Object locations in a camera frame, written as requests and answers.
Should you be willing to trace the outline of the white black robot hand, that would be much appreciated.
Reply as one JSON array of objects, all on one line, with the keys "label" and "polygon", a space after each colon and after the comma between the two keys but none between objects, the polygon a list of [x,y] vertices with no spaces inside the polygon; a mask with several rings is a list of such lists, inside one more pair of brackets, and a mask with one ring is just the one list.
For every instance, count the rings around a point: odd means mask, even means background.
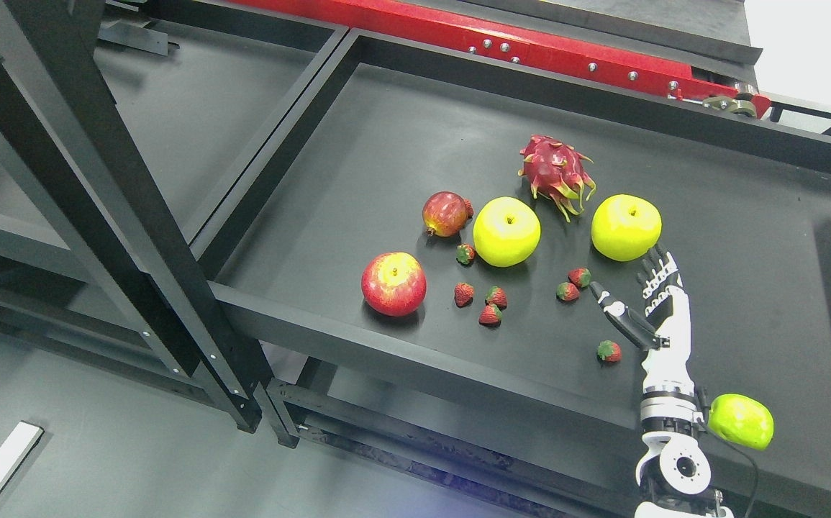
[{"label": "white black robot hand", "polygon": [[658,243],[642,257],[642,272],[636,279],[641,286],[641,312],[611,295],[599,282],[591,282],[589,289],[613,327],[645,353],[643,389],[695,396],[687,368],[691,307],[676,259]]}]

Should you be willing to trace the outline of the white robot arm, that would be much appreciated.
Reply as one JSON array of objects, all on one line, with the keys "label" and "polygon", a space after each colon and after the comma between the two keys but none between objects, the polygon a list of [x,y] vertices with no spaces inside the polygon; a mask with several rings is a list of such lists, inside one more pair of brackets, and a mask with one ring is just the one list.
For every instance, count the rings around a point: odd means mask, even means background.
[{"label": "white robot arm", "polygon": [[708,430],[704,391],[648,386],[641,403],[642,442],[635,480],[642,501],[635,517],[733,517],[699,442]]}]

